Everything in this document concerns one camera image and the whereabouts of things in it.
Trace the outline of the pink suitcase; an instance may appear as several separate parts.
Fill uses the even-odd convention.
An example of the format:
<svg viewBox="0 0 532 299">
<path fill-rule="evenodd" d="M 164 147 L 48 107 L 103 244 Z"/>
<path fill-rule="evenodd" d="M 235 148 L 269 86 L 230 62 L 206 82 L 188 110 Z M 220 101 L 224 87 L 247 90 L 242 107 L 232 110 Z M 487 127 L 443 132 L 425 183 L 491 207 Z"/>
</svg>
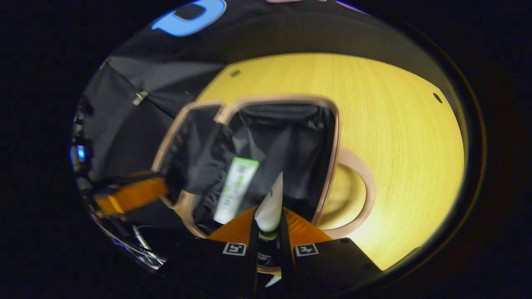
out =
<svg viewBox="0 0 532 299">
<path fill-rule="evenodd" d="M 362 179 L 365 200 L 347 224 L 322 231 L 334 239 L 346 237 L 374 207 L 374 175 L 340 146 L 340 112 L 332 100 L 281 94 L 233 103 L 196 101 L 179 111 L 152 164 L 168 187 L 159 199 L 196 237 L 207 238 L 224 225 L 213 216 L 234 157 L 260 163 L 237 216 L 259 206 L 283 172 L 283 208 L 317 226 L 338 165 Z"/>
</svg>

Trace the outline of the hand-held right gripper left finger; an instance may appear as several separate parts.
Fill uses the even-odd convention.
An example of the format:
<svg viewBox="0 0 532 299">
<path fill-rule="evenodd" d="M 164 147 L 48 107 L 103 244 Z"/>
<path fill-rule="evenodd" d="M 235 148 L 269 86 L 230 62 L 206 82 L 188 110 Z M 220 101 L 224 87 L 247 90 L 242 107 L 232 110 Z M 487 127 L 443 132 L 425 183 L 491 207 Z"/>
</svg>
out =
<svg viewBox="0 0 532 299">
<path fill-rule="evenodd" d="M 207 238 L 177 246 L 162 276 L 202 299 L 256 299 L 258 225 L 251 208 Z"/>
</svg>

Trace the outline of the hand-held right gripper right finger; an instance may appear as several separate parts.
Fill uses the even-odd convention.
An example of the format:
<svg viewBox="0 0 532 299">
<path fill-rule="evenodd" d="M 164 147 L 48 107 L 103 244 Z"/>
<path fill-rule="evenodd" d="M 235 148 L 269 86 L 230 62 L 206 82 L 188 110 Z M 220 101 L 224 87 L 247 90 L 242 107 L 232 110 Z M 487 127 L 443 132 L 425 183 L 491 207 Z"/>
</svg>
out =
<svg viewBox="0 0 532 299">
<path fill-rule="evenodd" d="M 279 238 L 282 299 L 344 299 L 383 275 L 353 240 L 331 238 L 287 208 Z"/>
</svg>

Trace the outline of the green white skin care tube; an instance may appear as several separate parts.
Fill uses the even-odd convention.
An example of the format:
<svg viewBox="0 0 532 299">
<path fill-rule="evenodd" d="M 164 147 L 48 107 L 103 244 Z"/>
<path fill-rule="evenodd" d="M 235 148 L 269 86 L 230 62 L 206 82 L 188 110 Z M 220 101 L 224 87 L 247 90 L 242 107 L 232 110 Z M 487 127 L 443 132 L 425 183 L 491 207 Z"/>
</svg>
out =
<svg viewBox="0 0 532 299">
<path fill-rule="evenodd" d="M 254 159 L 232 159 L 214 212 L 214 221 L 225 225 L 238 215 L 239 207 L 259 166 L 259 161 Z"/>
</svg>

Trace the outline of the black backdrop cloth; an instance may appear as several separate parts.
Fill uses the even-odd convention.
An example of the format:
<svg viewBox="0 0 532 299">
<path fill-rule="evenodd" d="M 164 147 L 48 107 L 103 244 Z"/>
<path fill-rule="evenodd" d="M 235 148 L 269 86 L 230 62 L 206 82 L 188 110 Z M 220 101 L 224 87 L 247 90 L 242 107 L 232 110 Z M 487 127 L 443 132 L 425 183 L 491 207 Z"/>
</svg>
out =
<svg viewBox="0 0 532 299">
<path fill-rule="evenodd" d="M 175 8 L 173 36 L 150 25 L 108 57 L 83 94 L 94 181 L 148 168 L 162 131 L 186 104 L 263 93 L 315 93 L 340 108 L 340 144 L 376 180 L 371 231 L 427 237 L 452 214 L 464 147 L 457 96 L 417 42 L 347 0 L 224 0 Z M 148 91 L 139 106 L 135 94 Z"/>
</svg>

